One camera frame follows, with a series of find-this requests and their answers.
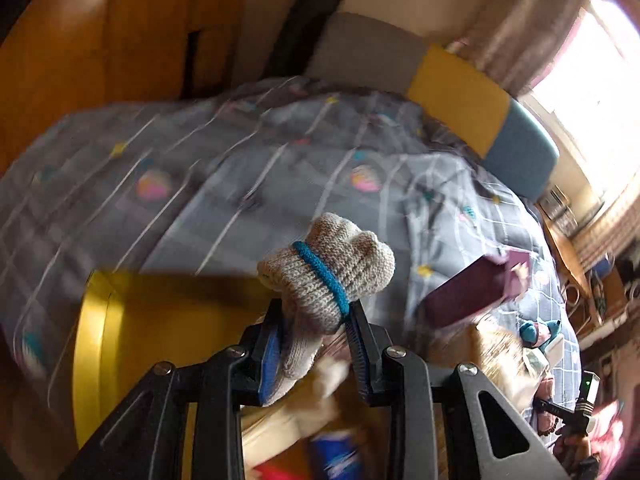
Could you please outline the grey knit sock bundle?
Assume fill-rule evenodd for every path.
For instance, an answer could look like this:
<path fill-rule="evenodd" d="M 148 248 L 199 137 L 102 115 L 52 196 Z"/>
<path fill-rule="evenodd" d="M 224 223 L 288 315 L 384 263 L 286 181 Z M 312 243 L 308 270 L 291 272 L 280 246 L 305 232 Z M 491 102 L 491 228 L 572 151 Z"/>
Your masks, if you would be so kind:
<path fill-rule="evenodd" d="M 296 240 L 257 263 L 258 278 L 278 292 L 284 316 L 279 364 L 264 394 L 271 405 L 314 365 L 322 340 L 338 332 L 350 304 L 382 292 L 395 273 L 392 248 L 371 231 L 326 212 Z"/>

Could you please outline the teal plush toy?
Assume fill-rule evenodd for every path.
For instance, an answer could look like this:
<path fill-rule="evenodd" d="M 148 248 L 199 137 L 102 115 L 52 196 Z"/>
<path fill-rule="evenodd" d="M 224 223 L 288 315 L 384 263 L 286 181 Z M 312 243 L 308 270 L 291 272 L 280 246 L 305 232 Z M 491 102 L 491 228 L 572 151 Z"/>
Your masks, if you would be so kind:
<path fill-rule="evenodd" d="M 558 336 L 561 328 L 560 320 L 526 321 L 518 330 L 524 348 L 544 351 L 548 344 Z"/>

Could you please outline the red glitter sock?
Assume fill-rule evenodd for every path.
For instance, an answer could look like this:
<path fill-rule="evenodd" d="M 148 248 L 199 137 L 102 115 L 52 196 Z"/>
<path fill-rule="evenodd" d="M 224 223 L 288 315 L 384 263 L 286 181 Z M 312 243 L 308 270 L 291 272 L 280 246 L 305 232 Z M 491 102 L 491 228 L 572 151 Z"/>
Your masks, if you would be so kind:
<path fill-rule="evenodd" d="M 273 466 L 270 463 L 264 463 L 254 467 L 247 473 L 246 478 L 254 480 L 302 480 L 302 477 Z"/>

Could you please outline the cream towel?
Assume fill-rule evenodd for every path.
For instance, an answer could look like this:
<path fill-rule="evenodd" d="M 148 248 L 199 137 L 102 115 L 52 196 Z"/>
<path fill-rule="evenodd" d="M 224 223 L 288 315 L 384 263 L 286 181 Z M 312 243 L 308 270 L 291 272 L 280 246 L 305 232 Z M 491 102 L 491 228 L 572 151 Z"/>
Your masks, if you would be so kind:
<path fill-rule="evenodd" d="M 268 462 L 337 420 L 340 409 L 334 393 L 349 371 L 345 352 L 323 353 L 282 399 L 265 408 L 243 408 L 244 468 L 251 470 Z"/>

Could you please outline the ornate gold tissue box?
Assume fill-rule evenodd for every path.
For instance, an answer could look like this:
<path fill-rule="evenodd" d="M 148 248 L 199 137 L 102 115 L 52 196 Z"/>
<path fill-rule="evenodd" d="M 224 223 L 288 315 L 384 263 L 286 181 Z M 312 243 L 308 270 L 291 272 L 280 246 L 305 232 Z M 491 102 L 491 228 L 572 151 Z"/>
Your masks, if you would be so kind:
<path fill-rule="evenodd" d="M 519 336 L 489 316 L 437 338 L 428 346 L 427 356 L 441 367 L 462 362 L 475 364 L 523 417 L 530 412 L 534 395 L 549 369 L 538 349 L 523 347 Z"/>

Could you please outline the wooden side desk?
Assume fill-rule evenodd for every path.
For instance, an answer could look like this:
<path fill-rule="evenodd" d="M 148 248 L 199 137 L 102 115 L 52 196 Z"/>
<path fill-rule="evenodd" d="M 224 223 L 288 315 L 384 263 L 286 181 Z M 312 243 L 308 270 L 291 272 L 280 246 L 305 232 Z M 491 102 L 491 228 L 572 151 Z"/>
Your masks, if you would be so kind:
<path fill-rule="evenodd" d="M 639 335 L 639 282 L 624 285 L 616 266 L 599 283 L 587 271 L 570 239 L 539 204 L 544 236 L 558 272 L 570 326 L 582 360 L 595 361 Z"/>

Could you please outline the gold metal tray box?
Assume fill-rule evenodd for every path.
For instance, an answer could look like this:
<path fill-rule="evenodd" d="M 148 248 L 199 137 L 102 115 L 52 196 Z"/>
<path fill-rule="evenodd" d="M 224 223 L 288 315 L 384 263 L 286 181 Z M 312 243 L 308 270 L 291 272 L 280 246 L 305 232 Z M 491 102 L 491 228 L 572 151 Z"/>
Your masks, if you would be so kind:
<path fill-rule="evenodd" d="M 73 368 L 69 479 L 239 479 L 240 409 L 282 302 L 256 278 L 94 272 Z"/>

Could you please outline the purple cardboard box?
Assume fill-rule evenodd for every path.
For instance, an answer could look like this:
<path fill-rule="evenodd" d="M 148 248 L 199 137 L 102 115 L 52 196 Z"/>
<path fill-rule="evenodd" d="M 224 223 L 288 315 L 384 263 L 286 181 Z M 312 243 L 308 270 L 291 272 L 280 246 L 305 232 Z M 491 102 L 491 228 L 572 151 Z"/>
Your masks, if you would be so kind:
<path fill-rule="evenodd" d="M 529 288 L 528 252 L 484 255 L 429 292 L 418 315 L 431 330 L 446 330 L 485 314 Z"/>

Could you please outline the grey grid patterned quilt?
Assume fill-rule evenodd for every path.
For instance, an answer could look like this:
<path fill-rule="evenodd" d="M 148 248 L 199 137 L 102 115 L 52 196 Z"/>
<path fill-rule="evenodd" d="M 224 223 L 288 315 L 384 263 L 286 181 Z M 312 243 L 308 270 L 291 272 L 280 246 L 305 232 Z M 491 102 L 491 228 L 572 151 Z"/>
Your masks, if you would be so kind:
<path fill-rule="evenodd" d="M 252 274 L 322 212 L 375 232 L 393 281 L 366 303 L 414 344 L 420 300 L 476 258 L 525 250 L 532 282 L 498 307 L 508 330 L 557 320 L 553 399 L 578 395 L 578 341 L 534 206 L 445 125 L 397 94 L 304 77 L 195 103 L 66 116 L 1 179 L 1 327 L 43 405 L 73 427 L 70 364 L 98 269 Z"/>

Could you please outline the grey yellow blue headboard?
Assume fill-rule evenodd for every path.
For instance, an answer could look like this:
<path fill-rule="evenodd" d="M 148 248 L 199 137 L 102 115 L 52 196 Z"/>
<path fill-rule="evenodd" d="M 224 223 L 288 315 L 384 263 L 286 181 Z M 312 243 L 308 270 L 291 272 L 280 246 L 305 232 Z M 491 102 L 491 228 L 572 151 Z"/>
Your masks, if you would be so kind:
<path fill-rule="evenodd" d="M 402 94 L 466 143 L 491 174 L 533 202 L 558 162 L 547 130 L 495 81 L 445 48 L 374 18 L 334 14 L 306 75 Z"/>

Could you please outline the black rolled mat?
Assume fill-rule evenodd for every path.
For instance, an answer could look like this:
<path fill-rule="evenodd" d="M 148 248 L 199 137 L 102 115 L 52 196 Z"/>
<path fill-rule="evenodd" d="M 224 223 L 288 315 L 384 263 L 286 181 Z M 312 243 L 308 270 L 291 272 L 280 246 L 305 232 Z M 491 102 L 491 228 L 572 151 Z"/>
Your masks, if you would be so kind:
<path fill-rule="evenodd" d="M 342 0 L 294 0 L 267 58 L 262 79 L 303 75 Z"/>

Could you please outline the pink floral curtain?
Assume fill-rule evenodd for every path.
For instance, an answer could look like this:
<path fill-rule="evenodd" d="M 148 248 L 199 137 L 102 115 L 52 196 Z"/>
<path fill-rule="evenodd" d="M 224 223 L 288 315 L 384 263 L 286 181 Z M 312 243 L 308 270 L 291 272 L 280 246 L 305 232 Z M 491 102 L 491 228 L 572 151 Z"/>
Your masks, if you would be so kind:
<path fill-rule="evenodd" d="M 511 96 L 520 96 L 559 53 L 584 1 L 485 0 L 448 50 Z"/>

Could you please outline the wooden wardrobe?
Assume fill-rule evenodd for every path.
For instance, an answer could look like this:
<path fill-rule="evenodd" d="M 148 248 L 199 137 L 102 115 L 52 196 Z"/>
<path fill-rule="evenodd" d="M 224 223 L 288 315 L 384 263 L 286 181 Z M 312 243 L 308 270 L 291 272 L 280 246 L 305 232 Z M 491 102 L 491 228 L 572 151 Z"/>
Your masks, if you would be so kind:
<path fill-rule="evenodd" d="M 245 0 L 32 0 L 1 46 L 1 472 L 76 453 L 72 361 L 99 268 L 141 266 L 204 180 L 193 141 Z"/>

